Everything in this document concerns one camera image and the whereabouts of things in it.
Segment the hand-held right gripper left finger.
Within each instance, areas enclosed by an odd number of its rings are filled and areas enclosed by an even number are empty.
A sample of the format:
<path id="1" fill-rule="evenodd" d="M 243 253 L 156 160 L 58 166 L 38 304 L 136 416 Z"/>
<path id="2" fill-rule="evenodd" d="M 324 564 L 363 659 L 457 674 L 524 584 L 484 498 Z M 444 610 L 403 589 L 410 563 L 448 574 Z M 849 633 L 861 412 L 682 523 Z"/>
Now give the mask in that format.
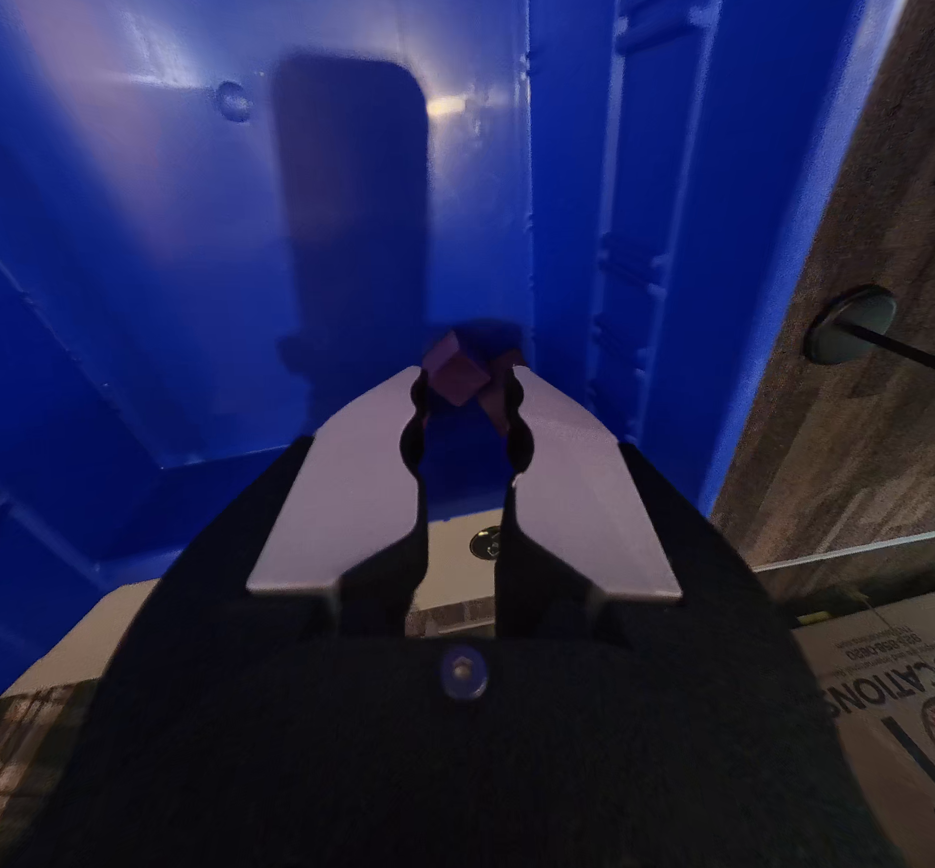
<path id="1" fill-rule="evenodd" d="M 319 595 L 415 529 L 418 481 L 402 451 L 416 425 L 410 366 L 357 396 L 316 431 L 246 587 Z"/>

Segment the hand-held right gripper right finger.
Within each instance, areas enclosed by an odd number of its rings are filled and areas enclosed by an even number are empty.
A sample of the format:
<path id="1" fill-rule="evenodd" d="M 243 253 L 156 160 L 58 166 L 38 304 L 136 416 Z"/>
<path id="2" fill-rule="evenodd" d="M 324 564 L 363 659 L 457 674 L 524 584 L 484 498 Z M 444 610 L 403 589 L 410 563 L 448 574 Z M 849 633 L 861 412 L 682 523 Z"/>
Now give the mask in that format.
<path id="1" fill-rule="evenodd" d="M 677 603 L 683 591 L 614 434 L 529 367 L 511 376 L 532 441 L 514 481 L 520 531 L 605 596 Z"/>

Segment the blue plastic bin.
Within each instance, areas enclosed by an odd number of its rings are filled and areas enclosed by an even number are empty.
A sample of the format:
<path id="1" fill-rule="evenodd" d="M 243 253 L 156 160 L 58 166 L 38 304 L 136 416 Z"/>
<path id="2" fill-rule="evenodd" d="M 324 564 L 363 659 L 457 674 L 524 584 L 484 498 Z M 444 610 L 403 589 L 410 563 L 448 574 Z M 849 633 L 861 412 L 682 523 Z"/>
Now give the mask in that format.
<path id="1" fill-rule="evenodd" d="M 909 0 L 2 0 L 2 690 L 454 331 L 712 511 Z"/>

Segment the black round stand base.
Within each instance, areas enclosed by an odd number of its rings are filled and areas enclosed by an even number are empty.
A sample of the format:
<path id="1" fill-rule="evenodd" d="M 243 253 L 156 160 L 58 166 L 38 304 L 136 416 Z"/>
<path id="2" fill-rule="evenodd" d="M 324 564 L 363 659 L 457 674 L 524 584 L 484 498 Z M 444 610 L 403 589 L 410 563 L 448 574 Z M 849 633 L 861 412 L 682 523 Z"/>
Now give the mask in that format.
<path id="1" fill-rule="evenodd" d="M 934 370 L 934 356 L 888 335 L 897 298 L 877 284 L 851 288 L 827 303 L 809 325 L 802 356 L 816 366 L 838 366 L 879 350 Z"/>

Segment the white cardboard box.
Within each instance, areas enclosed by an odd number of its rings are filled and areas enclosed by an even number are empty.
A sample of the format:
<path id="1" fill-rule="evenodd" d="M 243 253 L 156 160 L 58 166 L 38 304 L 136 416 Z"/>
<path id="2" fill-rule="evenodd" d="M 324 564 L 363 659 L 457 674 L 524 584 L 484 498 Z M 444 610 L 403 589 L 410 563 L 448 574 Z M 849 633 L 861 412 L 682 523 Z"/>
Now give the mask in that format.
<path id="1" fill-rule="evenodd" d="M 905 862 L 934 865 L 934 595 L 797 628 L 862 792 Z"/>

